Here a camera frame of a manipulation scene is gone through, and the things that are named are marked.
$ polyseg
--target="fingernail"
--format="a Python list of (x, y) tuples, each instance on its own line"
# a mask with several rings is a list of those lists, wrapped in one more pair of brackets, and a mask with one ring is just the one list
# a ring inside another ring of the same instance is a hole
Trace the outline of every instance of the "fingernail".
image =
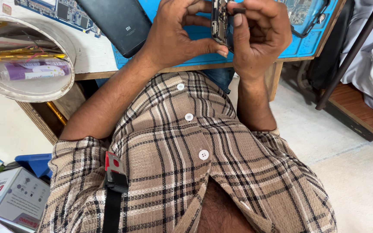
[(242, 24), (242, 14), (234, 15), (234, 26), (240, 26)]
[(218, 50), (217, 53), (220, 54), (221, 56), (227, 58), (228, 53), (226, 53), (226, 52), (224, 52), (222, 50)]

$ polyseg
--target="black phone back cover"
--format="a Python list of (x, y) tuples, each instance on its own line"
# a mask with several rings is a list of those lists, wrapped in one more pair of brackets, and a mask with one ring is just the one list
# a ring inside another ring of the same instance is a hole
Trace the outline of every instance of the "black phone back cover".
[(135, 55), (152, 23), (137, 0), (76, 0), (123, 57)]

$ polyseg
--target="plastic bottle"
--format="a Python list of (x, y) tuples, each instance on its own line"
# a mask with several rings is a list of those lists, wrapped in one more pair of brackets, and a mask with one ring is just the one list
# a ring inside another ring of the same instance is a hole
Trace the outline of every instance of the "plastic bottle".
[(30, 62), (0, 62), (0, 81), (31, 80), (66, 76), (70, 73), (68, 63), (58, 59)]

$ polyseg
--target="bottle label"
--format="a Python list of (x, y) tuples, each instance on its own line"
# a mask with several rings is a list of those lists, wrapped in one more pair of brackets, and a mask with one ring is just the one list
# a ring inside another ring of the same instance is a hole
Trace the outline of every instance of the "bottle label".
[(65, 61), (10, 62), (4, 65), (7, 68), (9, 80), (66, 76), (70, 73)]

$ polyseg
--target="hand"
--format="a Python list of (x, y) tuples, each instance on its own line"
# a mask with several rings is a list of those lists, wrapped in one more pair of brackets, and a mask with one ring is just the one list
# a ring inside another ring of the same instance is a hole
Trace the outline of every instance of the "hand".
[(292, 40), (287, 7), (274, 0), (228, 2), (228, 11), (246, 8), (234, 16), (233, 66), (240, 81), (264, 80), (264, 73)]
[(227, 57), (228, 49), (211, 38), (191, 40), (182, 29), (185, 25), (210, 27), (210, 19), (195, 15), (210, 13), (211, 2), (205, 0), (161, 0), (145, 45), (136, 56), (143, 56), (160, 71), (179, 65), (195, 56), (219, 53)]

